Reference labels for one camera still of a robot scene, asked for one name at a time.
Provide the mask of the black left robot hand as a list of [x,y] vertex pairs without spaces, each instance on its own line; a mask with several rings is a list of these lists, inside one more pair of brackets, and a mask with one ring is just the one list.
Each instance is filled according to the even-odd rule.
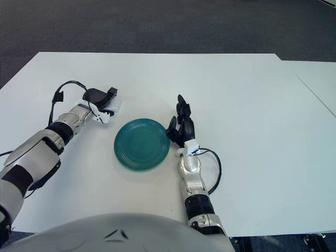
[[113,116],[114,111],[107,109],[107,107],[112,99],[117,96],[117,92],[118,90],[114,87],[111,87],[107,92],[90,88],[83,94],[82,98],[94,104],[100,112],[106,112],[109,116]]

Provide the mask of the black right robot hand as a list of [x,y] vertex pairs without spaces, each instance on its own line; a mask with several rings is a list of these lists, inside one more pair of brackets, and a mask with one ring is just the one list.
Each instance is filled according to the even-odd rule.
[[195,129],[191,119],[190,105],[186,103],[181,95],[177,96],[177,100],[177,117],[173,116],[171,118],[170,124],[166,129],[166,136],[180,148],[183,148],[186,141],[195,139]]

